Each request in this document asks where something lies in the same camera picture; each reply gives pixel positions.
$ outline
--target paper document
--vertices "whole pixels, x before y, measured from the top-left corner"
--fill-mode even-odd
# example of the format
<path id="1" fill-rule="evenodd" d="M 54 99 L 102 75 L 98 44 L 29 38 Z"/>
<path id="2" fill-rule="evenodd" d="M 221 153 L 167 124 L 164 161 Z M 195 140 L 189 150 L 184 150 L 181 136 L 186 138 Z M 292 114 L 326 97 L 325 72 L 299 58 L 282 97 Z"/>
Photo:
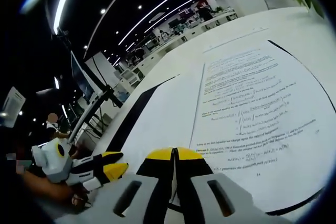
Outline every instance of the paper document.
<path id="1" fill-rule="evenodd" d="M 205 64 L 190 148 L 265 212 L 306 200 L 335 164 L 336 114 L 326 93 L 269 42 L 224 57 Z"/>
<path id="2" fill-rule="evenodd" d="M 136 173 L 146 156 L 167 147 L 188 148 L 194 125 L 203 65 L 160 85 L 142 111 L 121 151 L 120 162 Z"/>

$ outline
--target white desk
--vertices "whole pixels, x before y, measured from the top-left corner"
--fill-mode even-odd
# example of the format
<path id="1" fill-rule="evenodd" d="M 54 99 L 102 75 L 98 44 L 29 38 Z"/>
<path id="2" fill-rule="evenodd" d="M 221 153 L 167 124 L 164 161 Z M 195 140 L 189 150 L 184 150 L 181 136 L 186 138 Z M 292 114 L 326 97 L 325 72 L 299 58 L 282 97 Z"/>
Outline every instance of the white desk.
<path id="1" fill-rule="evenodd" d="M 260 27 L 268 29 L 252 33 Z M 331 101 L 336 104 L 336 44 L 333 32 L 326 23 L 312 19 L 304 7 L 269 10 L 225 23 L 169 52 L 132 92 L 93 153 L 99 154 L 107 149 L 120 124 L 144 91 L 187 72 L 193 65 L 253 47 L 267 39 L 273 40 L 300 60 L 320 81 Z M 203 54 L 203 51 L 226 41 L 231 42 Z M 302 215 L 304 209 L 300 208 L 295 211 L 296 214 L 286 216 L 295 220 Z"/>

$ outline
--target computer monitor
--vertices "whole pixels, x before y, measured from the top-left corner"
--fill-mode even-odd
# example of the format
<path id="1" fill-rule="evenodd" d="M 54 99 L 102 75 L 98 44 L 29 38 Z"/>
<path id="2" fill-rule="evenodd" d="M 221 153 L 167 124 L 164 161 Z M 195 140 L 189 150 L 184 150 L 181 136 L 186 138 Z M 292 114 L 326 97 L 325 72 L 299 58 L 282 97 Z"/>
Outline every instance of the computer monitor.
<path id="1" fill-rule="evenodd" d="M 80 90 L 84 93 L 84 99 L 90 102 L 90 99 L 95 92 L 88 80 L 85 78 L 82 68 L 80 67 L 74 53 L 71 51 L 71 68 L 72 76 L 79 86 Z"/>

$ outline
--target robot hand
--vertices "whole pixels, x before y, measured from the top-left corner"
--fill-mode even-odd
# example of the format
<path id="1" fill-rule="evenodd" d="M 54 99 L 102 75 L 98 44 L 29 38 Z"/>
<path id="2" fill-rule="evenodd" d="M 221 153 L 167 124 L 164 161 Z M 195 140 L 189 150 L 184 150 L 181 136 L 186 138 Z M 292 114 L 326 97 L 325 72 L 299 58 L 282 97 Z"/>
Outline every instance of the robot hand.
<path id="1" fill-rule="evenodd" d="M 58 138 L 48 142 L 41 148 L 31 149 L 36 165 L 52 183 L 66 182 L 73 186 L 82 183 L 87 191 L 91 191 L 118 179 L 127 170 L 128 164 L 115 164 L 123 154 L 121 152 L 104 152 L 83 159 L 71 159 L 69 146 Z"/>

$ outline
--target yellow and black robot finger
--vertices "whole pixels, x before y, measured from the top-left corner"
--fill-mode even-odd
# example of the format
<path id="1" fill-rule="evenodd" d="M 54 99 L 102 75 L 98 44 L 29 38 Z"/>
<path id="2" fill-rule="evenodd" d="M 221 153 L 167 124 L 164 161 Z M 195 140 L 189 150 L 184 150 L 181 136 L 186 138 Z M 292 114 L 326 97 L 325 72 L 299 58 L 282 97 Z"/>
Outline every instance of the yellow and black robot finger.
<path id="1" fill-rule="evenodd" d="M 159 179 L 150 198 L 143 223 L 163 223 L 172 195 L 173 148 L 160 149 L 150 153 L 140 166 L 137 174 Z"/>
<path id="2" fill-rule="evenodd" d="M 183 209 L 185 223 L 205 223 L 192 177 L 212 174 L 200 153 L 178 147 L 175 153 L 177 196 Z"/>
<path id="3" fill-rule="evenodd" d="M 82 164 L 71 169 L 73 174 L 83 174 L 93 171 L 93 176 L 96 177 L 103 185 L 114 179 L 118 179 L 128 168 L 128 164 L 114 164 L 123 154 L 121 152 L 104 152 L 96 155 L 93 158 L 88 157 L 81 159 Z"/>

